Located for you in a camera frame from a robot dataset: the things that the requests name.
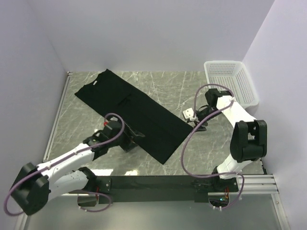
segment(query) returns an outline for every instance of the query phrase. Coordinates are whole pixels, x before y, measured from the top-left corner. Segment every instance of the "marble table surface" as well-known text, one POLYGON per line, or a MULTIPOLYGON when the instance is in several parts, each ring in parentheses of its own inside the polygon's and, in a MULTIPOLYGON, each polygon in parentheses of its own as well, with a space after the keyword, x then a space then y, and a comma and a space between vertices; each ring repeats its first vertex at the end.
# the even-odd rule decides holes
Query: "marble table surface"
MULTIPOLYGON (((54 159, 75 148, 95 129, 103 127, 103 118, 78 99, 74 93, 91 83, 100 72, 73 72, 60 106, 59 116, 46 160, 54 159)), ((160 105, 182 118, 182 111, 192 107, 195 91, 206 83, 204 72, 151 72, 115 71, 124 80, 148 94, 160 105)), ((203 89, 197 107, 206 104, 203 89)), ((186 168, 197 174, 209 174, 229 155, 233 128, 221 114, 208 122, 207 131, 196 133, 185 152, 186 168)), ((170 159, 161 165, 141 148, 125 153, 120 147, 111 148, 108 154, 86 164, 100 175, 184 175, 180 164, 182 145, 170 159)), ((261 161, 255 161, 243 170, 244 174, 263 174, 261 161)))

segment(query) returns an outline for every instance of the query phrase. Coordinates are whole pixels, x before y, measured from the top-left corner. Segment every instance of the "purple cable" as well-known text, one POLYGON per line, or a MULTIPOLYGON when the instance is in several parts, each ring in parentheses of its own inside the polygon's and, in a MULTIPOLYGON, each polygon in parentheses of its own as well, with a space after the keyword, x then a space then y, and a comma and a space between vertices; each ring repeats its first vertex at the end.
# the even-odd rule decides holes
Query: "purple cable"
MULTIPOLYGON (((5 214, 8 215, 8 216, 11 216, 11 217, 15 217, 15 216, 19 216, 19 215, 21 215, 21 214, 24 213, 24 212, 11 213, 11 212, 8 210, 8 201, 9 201, 10 196, 12 195, 13 191, 14 191, 17 187, 19 187, 22 183, 24 183, 25 181, 29 180, 29 179, 32 178, 33 176, 35 176, 35 175, 37 175, 37 174, 39 174, 39 173, 41 173, 41 172, 44 172, 44 171, 48 170, 49 168, 51 168, 51 167, 53 167, 53 166, 56 166, 56 165, 58 165, 58 164, 64 162, 65 160, 69 159, 70 157, 72 157, 72 156, 74 156, 74 155, 76 155, 76 154, 78 154, 78 153, 80 153, 80 152, 84 152, 84 151, 90 150, 90 149, 92 149, 92 148, 96 148, 96 147, 99 147, 99 146, 101 146, 101 145, 105 145, 105 144, 110 143, 110 142, 112 142, 113 140, 117 139, 117 138, 124 132, 124 129, 125 129, 125 122, 124 122, 123 118, 121 118, 121 116, 119 116, 118 114, 115 114, 115 113, 109 113, 109 114, 107 114, 107 115, 105 116, 104 121, 106 121, 106 119, 107 119, 109 116, 111 116, 111 115, 116 116, 116 117, 119 118, 120 121, 121 121, 122 126, 121 126, 121 129, 120 129, 119 133, 117 133, 113 138, 111 138, 111 139, 109 139, 109 140, 107 140, 107 141, 104 141, 104 142, 101 142, 101 143, 98 143, 98 144, 95 144, 95 145, 92 145, 92 146, 89 146, 89 147, 80 149, 80 150, 78 150, 78 151, 76 151, 76 152, 73 152, 73 153, 67 155, 66 157, 64 157, 63 159, 60 159, 60 160, 58 160, 58 161, 56 161, 56 162, 50 164, 49 166, 46 166, 45 168, 42 168, 42 169, 40 169, 40 170, 38 170, 38 171, 36 171, 36 172, 34 172, 34 173, 32 173, 32 174, 29 174, 29 175, 27 175, 26 177, 24 177, 23 179, 21 179, 20 181, 18 181, 18 182, 9 190, 8 195, 7 195, 7 196, 5 197, 5 199, 4 199, 3 210, 4 210, 5 214)), ((110 207, 110 205, 111 205, 111 203, 112 203, 112 199, 111 199, 111 197, 109 197, 108 195, 102 194, 102 193, 87 192, 87 191, 85 191, 85 192, 86 192, 86 193, 89 193, 89 194, 97 194, 97 195, 105 196, 106 198, 109 199, 109 201, 110 201, 109 204, 108 204, 105 208, 103 208, 103 209, 101 209, 101 210, 98 210, 98 211, 103 211, 103 210, 106 210, 107 208, 110 207)))
MULTIPOLYGON (((210 85, 213 85, 213 86, 218 86, 218 87, 221 87, 221 88, 224 88, 226 90, 228 90, 231 94, 232 97, 234 97, 234 93, 227 87, 223 86, 223 85, 220 85, 220 84, 214 84, 214 83, 210 83, 210 84, 205 84, 201 87, 199 87, 199 89, 196 91, 196 94, 195 94, 195 98, 194 98, 194 113, 196 111, 196 100, 197 100, 197 94, 199 93, 199 91, 206 87, 206 86, 210 86, 210 85)), ((239 191, 239 194, 238 196, 229 204, 227 205, 226 207, 223 207, 222 209, 224 208, 227 208, 227 207, 230 207, 232 206, 241 196, 242 192, 243 192, 243 186, 244 186, 244 181, 245 181, 245 178, 244 176, 241 174, 241 173, 236 173, 236 172, 222 172, 222 173, 216 173, 216 174, 210 174, 210 175, 195 175, 195 174, 192 174, 190 173, 186 167, 184 166, 184 162, 183 162, 183 155, 184 155, 184 152, 186 150, 186 147, 189 143, 189 141, 191 140, 192 136, 194 135, 194 133, 197 131, 197 129, 199 129, 199 127, 202 126, 203 123, 205 123, 209 118, 211 118, 212 116, 222 112, 223 110, 225 109, 228 109, 229 107, 231 107, 233 105, 234 101, 232 100, 231 103, 224 107, 223 109, 219 109, 211 114, 209 114, 208 116, 206 116, 202 121, 200 121, 194 128, 193 130, 190 132, 190 134, 188 135, 188 138, 186 140, 186 142, 184 143, 183 147, 182 147, 182 152, 181 152, 181 157, 180 157, 180 161, 181 161, 181 167, 182 169, 186 172, 186 174, 192 176, 192 177, 196 177, 196 178, 211 178, 211 177, 215 177, 215 176, 220 176, 220 175, 231 175, 231 174, 236 174, 236 175, 239 175, 242 177, 242 186, 240 188, 240 191, 239 191)))

